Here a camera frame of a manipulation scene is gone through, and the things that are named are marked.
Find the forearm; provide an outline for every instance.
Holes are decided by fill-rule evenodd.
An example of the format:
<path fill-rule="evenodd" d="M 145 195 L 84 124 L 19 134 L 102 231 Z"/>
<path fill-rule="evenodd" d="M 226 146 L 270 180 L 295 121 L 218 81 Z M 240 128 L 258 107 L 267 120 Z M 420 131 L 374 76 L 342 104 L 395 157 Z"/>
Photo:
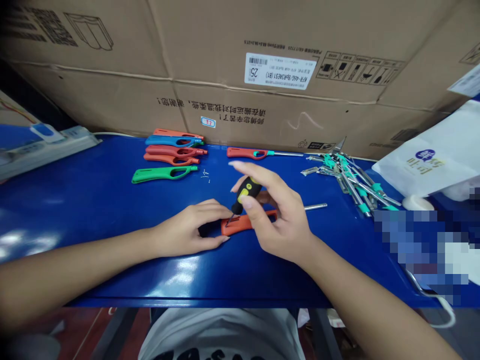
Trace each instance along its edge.
<path fill-rule="evenodd" d="M 460 359 L 415 311 L 321 240 L 300 266 L 372 359 Z"/>
<path fill-rule="evenodd" d="M 149 230 L 81 243 L 0 265 L 0 329 L 56 309 L 121 271 L 151 258 Z"/>

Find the white bag with logo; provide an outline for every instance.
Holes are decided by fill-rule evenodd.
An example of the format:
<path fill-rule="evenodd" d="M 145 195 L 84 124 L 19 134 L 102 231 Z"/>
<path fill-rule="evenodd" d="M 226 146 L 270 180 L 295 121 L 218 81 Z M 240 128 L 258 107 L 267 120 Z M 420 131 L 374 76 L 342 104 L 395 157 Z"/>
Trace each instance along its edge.
<path fill-rule="evenodd" d="M 426 197 L 480 175 L 480 102 L 467 101 L 372 169 L 405 197 Z"/>

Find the red lighter handle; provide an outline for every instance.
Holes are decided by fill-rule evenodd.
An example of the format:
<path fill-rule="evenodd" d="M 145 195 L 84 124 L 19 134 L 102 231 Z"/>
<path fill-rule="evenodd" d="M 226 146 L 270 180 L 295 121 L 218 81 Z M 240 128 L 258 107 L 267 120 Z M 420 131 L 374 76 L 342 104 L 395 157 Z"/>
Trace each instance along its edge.
<path fill-rule="evenodd" d="M 267 216 L 273 216 L 275 217 L 275 220 L 277 220 L 277 210 L 269 210 L 269 211 L 265 211 L 265 213 L 267 214 Z M 228 226 L 225 227 L 228 221 L 229 221 L 228 219 L 223 219 L 221 221 L 220 226 L 221 226 L 222 235 L 230 236 L 244 230 L 252 229 L 252 223 L 250 222 L 250 218 L 248 215 L 234 217 L 230 221 Z"/>
<path fill-rule="evenodd" d="M 250 158 L 253 160 L 261 160 L 268 155 L 267 150 L 259 149 L 245 149 L 241 147 L 229 147 L 226 150 L 226 156 L 229 158 Z"/>
<path fill-rule="evenodd" d="M 179 158 L 172 155 L 155 155 L 146 153 L 143 158 L 148 161 L 162 161 L 173 166 L 186 166 L 191 164 L 200 164 L 200 160 L 194 157 Z"/>
<path fill-rule="evenodd" d="M 204 140 L 204 137 L 201 135 L 191 134 L 188 132 L 175 131 L 175 130 L 165 130 L 160 128 L 155 129 L 155 131 L 153 132 L 153 135 L 200 138 L 202 141 Z"/>
<path fill-rule="evenodd" d="M 151 155 L 172 155 L 181 159 L 206 155 L 209 153 L 205 149 L 195 147 L 176 147 L 170 145 L 149 145 L 145 151 L 147 154 Z"/>

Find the white label sticker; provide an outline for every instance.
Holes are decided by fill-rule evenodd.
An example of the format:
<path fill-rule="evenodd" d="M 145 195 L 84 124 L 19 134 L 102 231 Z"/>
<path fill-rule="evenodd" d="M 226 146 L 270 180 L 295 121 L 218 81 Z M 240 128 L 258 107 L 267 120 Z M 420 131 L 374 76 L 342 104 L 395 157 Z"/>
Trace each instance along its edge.
<path fill-rule="evenodd" d="M 217 127 L 217 122 L 213 119 L 210 119 L 208 117 L 202 116 L 200 118 L 201 124 L 208 126 L 209 128 L 216 128 Z"/>
<path fill-rule="evenodd" d="M 316 61 L 246 53 L 245 83 L 305 90 Z"/>
<path fill-rule="evenodd" d="M 450 86 L 448 90 L 471 98 L 480 94 L 480 65 L 467 72 L 460 80 Z"/>

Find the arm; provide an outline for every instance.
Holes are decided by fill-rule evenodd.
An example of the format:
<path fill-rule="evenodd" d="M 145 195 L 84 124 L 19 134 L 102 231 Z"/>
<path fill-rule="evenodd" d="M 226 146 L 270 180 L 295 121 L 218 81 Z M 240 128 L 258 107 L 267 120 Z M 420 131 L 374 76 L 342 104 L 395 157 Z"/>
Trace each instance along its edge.
<path fill-rule="evenodd" d="M 14 331 L 133 265 L 217 248 L 228 236 L 202 238 L 198 227 L 231 215 L 211 199 L 149 229 L 4 263 L 0 265 L 0 330 Z"/>
<path fill-rule="evenodd" d="M 311 233 L 300 195 L 277 174 L 253 163 L 230 164 L 268 190 L 257 199 L 242 199 L 261 247 L 296 263 L 315 280 L 372 359 L 460 360 L 415 311 Z M 238 189 L 243 179 L 232 191 Z M 276 205 L 281 218 L 271 223 L 259 202 Z"/>

